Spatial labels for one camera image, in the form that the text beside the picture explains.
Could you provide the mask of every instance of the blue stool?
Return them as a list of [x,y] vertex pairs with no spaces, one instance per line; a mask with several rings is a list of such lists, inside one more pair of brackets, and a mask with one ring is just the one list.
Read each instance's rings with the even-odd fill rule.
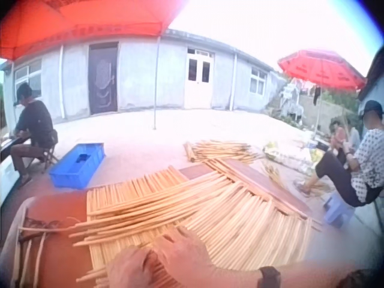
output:
[[327,210],[324,221],[340,228],[347,224],[355,213],[355,208],[347,204],[337,191],[334,191],[324,204]]

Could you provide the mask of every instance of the black shirt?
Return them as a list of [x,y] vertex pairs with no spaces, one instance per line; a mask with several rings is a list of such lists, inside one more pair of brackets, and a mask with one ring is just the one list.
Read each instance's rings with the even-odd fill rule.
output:
[[39,147],[50,148],[53,140],[50,132],[53,130],[52,118],[43,102],[36,100],[28,104],[22,111],[16,125],[19,131],[28,130],[31,134],[32,144]]

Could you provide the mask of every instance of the sky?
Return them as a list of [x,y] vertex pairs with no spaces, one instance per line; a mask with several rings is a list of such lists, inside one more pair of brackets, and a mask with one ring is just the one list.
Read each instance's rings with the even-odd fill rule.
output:
[[354,0],[190,0],[169,28],[224,42],[277,70],[297,50],[327,49],[366,76],[383,44]]

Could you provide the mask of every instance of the umbrella canopy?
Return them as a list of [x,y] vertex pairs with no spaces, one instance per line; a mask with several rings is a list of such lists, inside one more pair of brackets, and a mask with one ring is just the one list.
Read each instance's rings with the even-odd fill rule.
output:
[[332,51],[300,50],[280,59],[278,65],[286,74],[322,87],[357,90],[365,85],[365,78]]
[[159,36],[187,0],[19,0],[0,23],[0,57],[106,35]]

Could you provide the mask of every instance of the blue plastic crate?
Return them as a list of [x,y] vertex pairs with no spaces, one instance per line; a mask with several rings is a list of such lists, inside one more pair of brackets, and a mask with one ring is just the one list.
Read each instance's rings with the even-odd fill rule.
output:
[[49,172],[55,187],[84,189],[104,159],[103,143],[77,144]]

